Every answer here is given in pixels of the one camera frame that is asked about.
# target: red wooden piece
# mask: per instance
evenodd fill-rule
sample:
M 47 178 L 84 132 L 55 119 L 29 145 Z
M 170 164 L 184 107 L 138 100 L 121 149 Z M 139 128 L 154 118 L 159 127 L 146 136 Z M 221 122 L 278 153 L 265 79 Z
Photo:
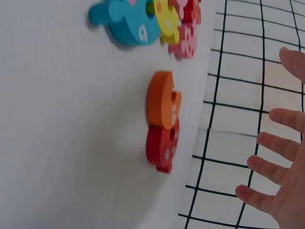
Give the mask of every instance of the red wooden piece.
M 184 7 L 187 4 L 187 0 L 168 0 L 168 5 L 174 6 L 176 12 L 179 14 L 180 20 L 184 17 Z
M 200 0 L 188 0 L 184 11 L 184 18 L 182 22 L 196 21 L 197 24 L 201 23 L 201 9 L 199 7 Z
M 179 119 L 170 131 L 150 126 L 146 141 L 146 156 L 157 170 L 170 173 L 179 138 Z

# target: white surface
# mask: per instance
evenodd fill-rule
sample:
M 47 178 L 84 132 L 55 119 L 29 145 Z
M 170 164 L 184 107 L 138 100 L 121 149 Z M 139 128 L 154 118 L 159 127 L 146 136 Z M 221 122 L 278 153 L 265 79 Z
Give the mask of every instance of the white surface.
M 202 107 L 215 12 L 201 3 L 195 58 L 167 45 L 120 50 L 90 30 L 95 0 L 0 3 L 0 228 L 168 229 L 177 218 Z M 145 158 L 153 73 L 183 93 L 170 176 Z

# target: hand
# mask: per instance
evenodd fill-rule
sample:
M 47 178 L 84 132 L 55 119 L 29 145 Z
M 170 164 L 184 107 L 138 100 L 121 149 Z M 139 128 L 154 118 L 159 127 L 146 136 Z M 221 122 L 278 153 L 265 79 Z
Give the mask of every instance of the hand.
M 305 83 L 305 54 L 280 50 L 282 65 Z M 272 121 L 305 134 L 305 113 L 273 109 Z M 236 195 L 245 203 L 273 216 L 281 229 L 305 228 L 305 143 L 297 143 L 268 133 L 260 133 L 257 143 L 293 162 L 291 168 L 272 164 L 258 156 L 249 157 L 247 164 L 255 172 L 281 186 L 275 196 L 238 186 Z

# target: blue wooden piece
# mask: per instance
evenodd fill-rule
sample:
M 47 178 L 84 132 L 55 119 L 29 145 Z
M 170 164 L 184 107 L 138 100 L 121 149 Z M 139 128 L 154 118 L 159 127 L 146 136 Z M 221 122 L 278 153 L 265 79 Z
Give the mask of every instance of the blue wooden piece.
M 115 39 L 126 46 L 153 43 L 160 36 L 155 15 L 146 14 L 151 0 L 106 0 L 93 5 L 89 19 L 93 25 L 108 25 Z

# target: orange wooden piece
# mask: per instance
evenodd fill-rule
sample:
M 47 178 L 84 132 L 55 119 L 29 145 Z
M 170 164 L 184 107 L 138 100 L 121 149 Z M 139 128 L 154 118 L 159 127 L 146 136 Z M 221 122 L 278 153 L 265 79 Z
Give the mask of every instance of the orange wooden piece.
M 171 130 L 181 105 L 181 92 L 173 92 L 173 73 L 156 72 L 148 88 L 146 112 L 148 121 L 165 130 Z
M 157 170 L 170 173 L 172 160 L 179 138 L 179 119 L 170 130 L 150 126 L 146 141 L 146 156 L 148 161 L 155 165 Z

